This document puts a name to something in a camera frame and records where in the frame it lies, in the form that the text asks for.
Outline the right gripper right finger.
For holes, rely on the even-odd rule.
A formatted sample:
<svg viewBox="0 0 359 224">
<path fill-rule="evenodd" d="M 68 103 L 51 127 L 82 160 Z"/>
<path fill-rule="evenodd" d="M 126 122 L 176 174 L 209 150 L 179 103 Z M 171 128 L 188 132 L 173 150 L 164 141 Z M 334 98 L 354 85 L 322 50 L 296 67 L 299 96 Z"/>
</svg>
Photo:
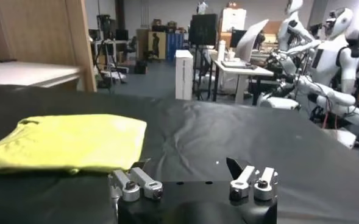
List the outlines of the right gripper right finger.
<svg viewBox="0 0 359 224">
<path fill-rule="evenodd" d="M 278 173 L 274 168 L 265 167 L 260 172 L 246 161 L 241 163 L 229 157 L 226 158 L 226 164 L 233 178 L 229 190 L 232 201 L 247 198 L 250 191 L 257 201 L 271 201 L 277 198 Z"/>
</svg>

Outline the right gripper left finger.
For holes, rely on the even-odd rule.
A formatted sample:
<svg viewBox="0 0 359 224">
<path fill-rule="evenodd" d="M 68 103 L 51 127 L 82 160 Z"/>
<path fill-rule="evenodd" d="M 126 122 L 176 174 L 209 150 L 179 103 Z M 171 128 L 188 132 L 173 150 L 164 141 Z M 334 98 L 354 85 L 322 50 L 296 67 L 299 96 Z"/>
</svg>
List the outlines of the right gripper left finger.
<svg viewBox="0 0 359 224">
<path fill-rule="evenodd" d="M 130 169 L 116 169 L 109 174 L 112 203 L 120 198 L 125 202 L 136 202 L 142 197 L 160 201 L 163 197 L 163 183 L 153 179 L 145 171 L 150 158 L 134 162 Z"/>
</svg>

